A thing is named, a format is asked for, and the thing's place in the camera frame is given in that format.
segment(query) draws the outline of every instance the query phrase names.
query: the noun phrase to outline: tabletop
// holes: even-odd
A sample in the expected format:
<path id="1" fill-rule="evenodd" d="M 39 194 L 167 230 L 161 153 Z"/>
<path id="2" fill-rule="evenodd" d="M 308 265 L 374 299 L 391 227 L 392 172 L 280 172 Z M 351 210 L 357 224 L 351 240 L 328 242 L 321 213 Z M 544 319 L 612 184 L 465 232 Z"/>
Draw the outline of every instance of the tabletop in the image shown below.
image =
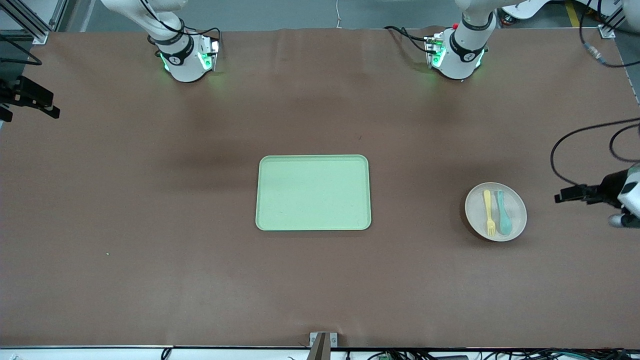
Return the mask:
<path id="1" fill-rule="evenodd" d="M 144 33 L 52 33 L 25 75 L 60 119 L 16 109 L 1 131 L 0 343 L 640 348 L 640 233 L 554 204 L 549 166 L 565 133 L 639 115 L 625 71 L 575 29 L 489 47 L 453 81 L 384 30 L 225 33 L 217 71 L 185 84 Z M 559 170 L 624 169 L 614 131 L 567 140 Z M 259 161 L 279 154 L 366 156 L 370 228 L 257 229 Z M 462 219 L 485 181 L 526 203 L 511 242 Z"/>

